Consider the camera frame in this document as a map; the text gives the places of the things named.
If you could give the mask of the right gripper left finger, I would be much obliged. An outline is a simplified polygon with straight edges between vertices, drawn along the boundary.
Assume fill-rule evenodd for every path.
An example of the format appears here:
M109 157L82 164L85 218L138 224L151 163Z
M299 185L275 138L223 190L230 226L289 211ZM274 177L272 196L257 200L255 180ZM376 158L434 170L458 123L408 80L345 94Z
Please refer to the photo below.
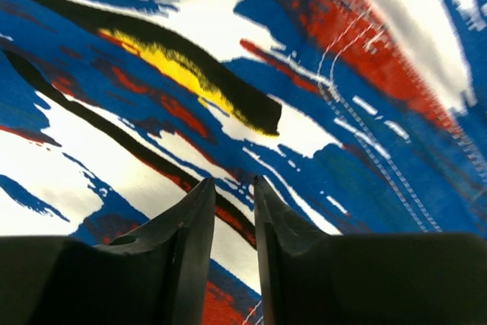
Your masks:
M207 178L108 244L1 239L3 324L199 324L215 227Z

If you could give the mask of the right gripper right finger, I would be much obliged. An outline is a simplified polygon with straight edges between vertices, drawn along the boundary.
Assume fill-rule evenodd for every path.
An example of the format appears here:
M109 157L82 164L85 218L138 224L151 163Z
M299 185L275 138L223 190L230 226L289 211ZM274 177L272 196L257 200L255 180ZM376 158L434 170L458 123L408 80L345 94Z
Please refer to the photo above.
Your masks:
M331 235L254 180L267 324L484 324L486 242L467 233Z

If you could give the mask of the blue patterned trousers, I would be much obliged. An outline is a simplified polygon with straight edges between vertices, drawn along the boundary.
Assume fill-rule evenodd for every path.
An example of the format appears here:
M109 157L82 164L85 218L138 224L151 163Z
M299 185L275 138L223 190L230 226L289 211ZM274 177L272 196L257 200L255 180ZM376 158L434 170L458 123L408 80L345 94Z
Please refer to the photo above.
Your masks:
M329 234L486 235L486 0L1 0L1 234L216 190L202 321L261 324L253 178Z

